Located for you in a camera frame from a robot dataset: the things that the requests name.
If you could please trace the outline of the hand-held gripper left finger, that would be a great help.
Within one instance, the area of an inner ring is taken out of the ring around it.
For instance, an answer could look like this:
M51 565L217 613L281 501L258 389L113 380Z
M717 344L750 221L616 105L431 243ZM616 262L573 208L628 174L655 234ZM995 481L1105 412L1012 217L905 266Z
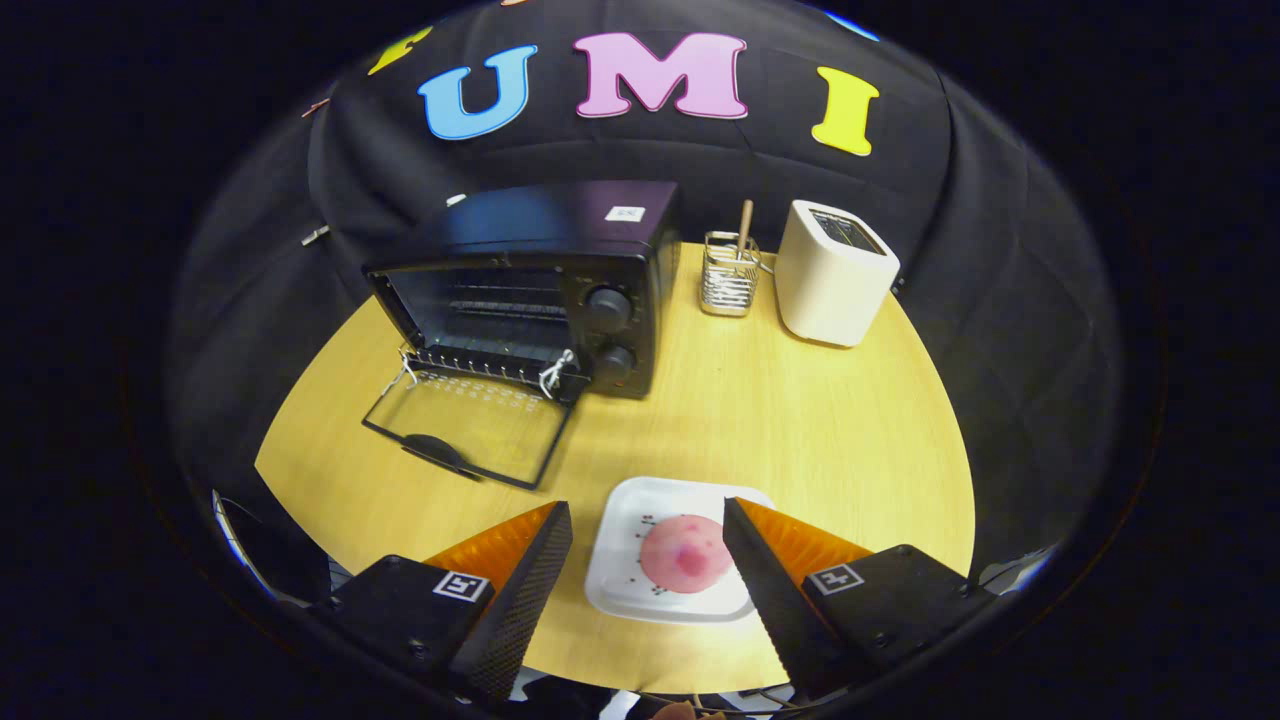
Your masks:
M572 542L568 503L544 503L426 560L389 553L310 614L397 676L498 705L513 689Z

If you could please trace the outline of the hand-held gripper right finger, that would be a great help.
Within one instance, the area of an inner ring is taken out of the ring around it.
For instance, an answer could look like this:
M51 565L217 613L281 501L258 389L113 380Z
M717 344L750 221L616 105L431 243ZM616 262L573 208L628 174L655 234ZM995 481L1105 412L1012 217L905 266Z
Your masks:
M873 552L740 497L722 536L791 685L863 685L942 644L996 594L911 544Z

